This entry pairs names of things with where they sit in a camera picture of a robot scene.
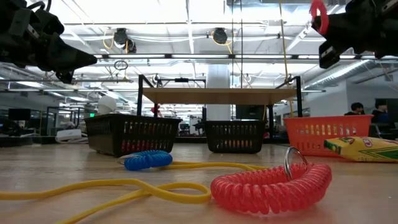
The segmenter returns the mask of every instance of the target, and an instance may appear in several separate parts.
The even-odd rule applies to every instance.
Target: red coiled keychain
[[[289,166],[295,151],[304,162]],[[294,147],[286,152],[284,166],[224,175],[211,183],[211,193],[221,206],[239,212],[268,214],[308,208],[325,195],[331,169],[307,163]]]
[[[310,13],[312,16],[312,21],[317,16],[317,10],[320,11],[321,16],[321,26],[318,28],[318,33],[321,35],[325,35],[328,31],[329,27],[329,16],[328,11],[326,10],[326,6],[324,5],[322,0],[312,0]]]

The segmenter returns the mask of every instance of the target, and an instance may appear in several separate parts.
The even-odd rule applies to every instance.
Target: yellow string
[[[287,61],[286,61],[286,45],[285,45],[285,34],[284,34],[284,20],[282,17],[282,0],[279,0],[279,12],[280,12],[280,29],[282,31],[282,45],[284,49],[284,62],[285,62],[285,82],[289,79],[287,74]],[[293,118],[293,100],[289,99],[289,106],[290,106],[290,117]]]
[[[232,162],[173,162],[169,166],[160,167],[160,169],[190,169],[190,168],[201,168],[201,167],[237,167],[244,170],[260,170],[266,169],[267,167],[253,166],[246,164],[237,164]],[[78,215],[75,215],[69,219],[60,221],[60,224],[71,224],[76,223],[89,215],[92,215],[105,208],[112,207],[136,198],[148,197],[153,195],[164,200],[169,200],[177,203],[190,203],[199,204],[207,203],[211,199],[210,189],[202,184],[190,183],[190,182],[177,182],[171,184],[164,184],[160,186],[153,186],[144,181],[138,179],[111,179],[111,180],[89,180],[80,182],[77,184],[66,185],[54,190],[46,190],[42,192],[0,192],[0,200],[32,200],[39,198],[47,198],[54,195],[59,195],[65,192],[76,189],[85,189],[88,187],[98,187],[106,185],[136,185],[140,187],[140,190],[135,190],[131,193],[123,195],[115,200],[104,203],[87,211],[84,211]],[[169,192],[172,189],[194,189],[202,192],[201,195],[189,195],[189,194],[178,194]]]
[[[102,43],[104,44],[104,47],[106,47],[107,49],[111,49],[111,48],[113,47],[113,37],[112,37],[111,46],[109,47],[109,46],[106,45],[106,43],[105,43],[105,36],[106,36],[106,31],[104,32],[104,38],[102,39]]]

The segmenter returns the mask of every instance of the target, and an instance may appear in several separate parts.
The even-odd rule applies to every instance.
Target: table surface
[[[256,88],[144,88],[154,103],[271,105],[296,95],[295,89]]]
[[[285,150],[285,146],[264,145],[258,154],[213,154],[206,144],[176,144],[172,155],[176,161],[223,161],[273,167],[283,163]],[[0,160],[1,191],[48,190],[83,180],[117,178],[137,178],[154,185],[197,182],[209,187],[217,176],[241,171],[214,167],[131,172],[115,163],[115,158],[97,154],[86,145],[2,148]],[[325,198],[307,210],[256,217],[227,211],[214,201],[185,205],[147,197],[96,213],[80,223],[397,223],[397,164],[355,163],[322,157],[307,157],[307,160],[327,163],[333,171]],[[0,201],[0,221],[55,223],[135,189],[94,187],[42,200]],[[192,190],[178,192],[194,194]]]

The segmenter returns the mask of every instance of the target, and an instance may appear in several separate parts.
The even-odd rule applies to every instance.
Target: wooden shelf
[[[155,103],[270,105],[296,95],[290,89],[240,88],[144,88],[144,96]]]

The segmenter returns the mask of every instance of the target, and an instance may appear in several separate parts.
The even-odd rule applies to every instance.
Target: person
[[[388,123],[389,119],[387,114],[387,101],[376,100],[374,106],[376,107],[376,110],[372,112],[372,123]]]
[[[351,105],[351,111],[344,115],[348,116],[348,115],[364,115],[364,114],[365,114],[365,112],[363,111],[362,103],[357,102],[357,103],[353,103]]]

